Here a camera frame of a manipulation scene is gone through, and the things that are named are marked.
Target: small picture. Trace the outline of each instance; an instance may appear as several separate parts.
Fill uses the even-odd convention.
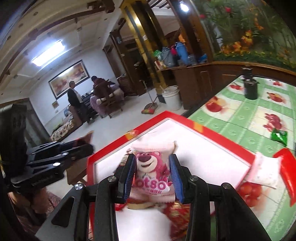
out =
[[[56,109],[59,106],[59,103],[57,101],[52,103],[52,106]]]
[[[79,85],[87,79],[89,79],[89,74],[83,61],[80,60],[50,80],[49,85],[54,96],[58,99],[67,92],[70,81],[74,81],[76,85]]]

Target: broom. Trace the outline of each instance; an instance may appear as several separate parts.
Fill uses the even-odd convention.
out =
[[[155,100],[151,103],[151,104],[148,104],[150,105],[148,109],[146,109],[146,107],[148,105],[145,106],[144,110],[141,111],[142,114],[150,114],[150,115],[153,115],[154,112],[155,112],[155,108],[151,108],[154,104],[154,102],[156,101],[157,97],[155,98]]]

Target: green tablecloth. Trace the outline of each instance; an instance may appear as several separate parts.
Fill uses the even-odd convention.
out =
[[[296,87],[266,78],[255,79],[259,82],[257,100],[245,98],[239,77],[189,119],[268,157],[283,148],[270,140],[271,129],[286,130],[287,147],[292,151],[296,139]],[[251,209],[272,241],[279,241],[295,221],[296,204],[290,207],[290,197],[281,178],[276,190],[263,187],[258,205]]]

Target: wooden counter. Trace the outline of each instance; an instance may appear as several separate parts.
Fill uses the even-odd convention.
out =
[[[179,66],[160,71],[172,71],[179,86],[185,110],[203,104],[242,74],[250,66],[253,74],[296,85],[296,73],[283,68],[250,62],[215,61],[194,66]]]

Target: red flower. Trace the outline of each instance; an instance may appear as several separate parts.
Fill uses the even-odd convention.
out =
[[[204,15],[204,14],[201,14],[200,15],[200,19],[205,19],[207,16],[206,15]]]
[[[226,11],[227,13],[231,13],[231,7],[225,7],[225,11]]]

